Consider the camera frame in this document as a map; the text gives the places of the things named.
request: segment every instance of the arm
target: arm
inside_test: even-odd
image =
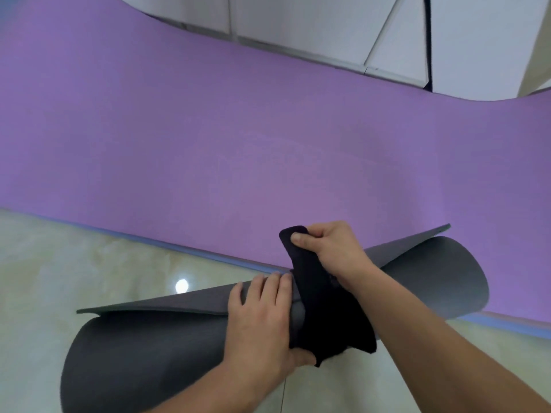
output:
[[[534,390],[377,268],[347,223],[308,231],[293,234],[293,243],[316,252],[358,299],[423,413],[551,412]]]
[[[258,275],[245,304],[242,288],[236,284],[228,301],[222,363],[150,413],[249,413],[295,368],[315,365],[312,353],[289,349],[290,274]]]

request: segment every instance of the hand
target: hand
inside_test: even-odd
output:
[[[347,222],[315,223],[307,229],[309,235],[293,233],[291,241],[315,252],[327,272],[348,291],[354,292],[355,284],[367,271],[377,270]]]
[[[290,274],[256,276],[245,304],[241,304],[242,288],[238,283],[230,293],[222,365],[260,402],[295,368],[315,365],[316,358],[304,349],[289,349]]]

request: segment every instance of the finger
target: finger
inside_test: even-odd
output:
[[[293,348],[289,352],[293,359],[293,367],[295,368],[305,365],[315,365],[317,362],[315,355],[306,349]]]
[[[293,302],[293,277],[291,274],[285,274],[279,280],[279,289],[277,291],[277,297],[275,299],[275,305],[281,307],[287,313],[291,310],[291,304]]]
[[[228,298],[228,314],[235,312],[236,309],[242,306],[241,304],[241,292],[243,290],[243,283],[240,281],[230,291],[230,298]]]
[[[260,301],[264,301],[269,305],[276,304],[280,277],[281,274],[279,274],[279,272],[272,272],[272,274],[266,279],[264,288],[262,289],[262,295],[260,296]]]
[[[297,245],[299,248],[305,250],[311,250],[318,253],[321,250],[322,238],[315,238],[314,236],[306,235],[304,233],[293,233],[291,235],[291,242]]]
[[[247,292],[247,298],[245,303],[255,302],[260,300],[260,294],[262,293],[262,285],[264,284],[264,276],[258,274],[251,281],[249,291]]]
[[[308,233],[316,238],[321,238],[331,227],[332,223],[314,223],[313,225],[307,226]]]

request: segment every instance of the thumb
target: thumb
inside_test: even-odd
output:
[[[299,248],[311,250],[315,253],[318,253],[321,250],[321,238],[315,238],[314,236],[306,235],[304,233],[293,233],[291,235],[291,242]]]
[[[315,365],[317,362],[314,354],[306,349],[293,348],[290,349],[289,352],[295,368],[303,367],[305,365]]]

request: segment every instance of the marble floor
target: marble floor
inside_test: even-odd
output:
[[[257,272],[0,210],[0,405],[59,413],[65,354],[93,307],[249,280]],[[551,401],[551,340],[461,320],[450,324]],[[417,412],[386,349],[296,371],[260,413]]]

